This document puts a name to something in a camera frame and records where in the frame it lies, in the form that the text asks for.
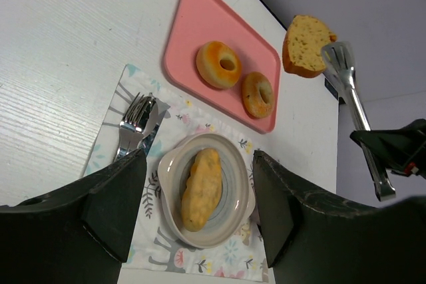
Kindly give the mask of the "small oblong bread roll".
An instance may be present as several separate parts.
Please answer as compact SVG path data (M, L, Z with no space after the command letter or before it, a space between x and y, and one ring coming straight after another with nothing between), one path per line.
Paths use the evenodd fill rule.
M195 157L186 181L181 201L184 227L191 232L200 231L219 204L222 194L222 168L219 153L205 148Z

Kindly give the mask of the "metal tongs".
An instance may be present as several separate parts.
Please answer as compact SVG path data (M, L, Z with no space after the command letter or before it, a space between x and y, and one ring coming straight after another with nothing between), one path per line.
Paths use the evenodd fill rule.
M357 93L355 60L351 45L345 41L329 43L321 48L322 59L327 70L338 82L338 92L348 105L356 130L370 131L363 104ZM378 158L365 146L360 144L371 174L375 195L379 201L390 200L396 196L385 169Z

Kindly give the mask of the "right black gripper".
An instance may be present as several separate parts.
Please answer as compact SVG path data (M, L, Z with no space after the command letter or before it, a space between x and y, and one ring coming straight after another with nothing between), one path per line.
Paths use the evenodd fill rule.
M394 174L425 177L425 119L397 130L356 130L350 138L366 146Z

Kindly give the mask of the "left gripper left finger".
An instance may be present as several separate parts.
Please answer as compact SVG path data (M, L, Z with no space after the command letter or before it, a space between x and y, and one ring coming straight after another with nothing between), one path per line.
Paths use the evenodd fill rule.
M136 150L16 206L1 207L2 283L116 283L128 259L147 163Z

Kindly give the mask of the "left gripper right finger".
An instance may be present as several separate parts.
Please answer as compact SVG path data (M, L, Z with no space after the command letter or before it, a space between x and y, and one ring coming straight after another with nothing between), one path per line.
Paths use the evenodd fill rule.
M335 195L257 150L253 177L276 283L424 283L425 198L383 208Z

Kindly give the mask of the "yellow bread slice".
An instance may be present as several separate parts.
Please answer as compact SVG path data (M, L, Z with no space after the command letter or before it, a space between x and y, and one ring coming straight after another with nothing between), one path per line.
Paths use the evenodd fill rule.
M284 70L304 78L315 78L326 69L321 48L337 41L337 35L321 20L296 15L287 29L282 47Z

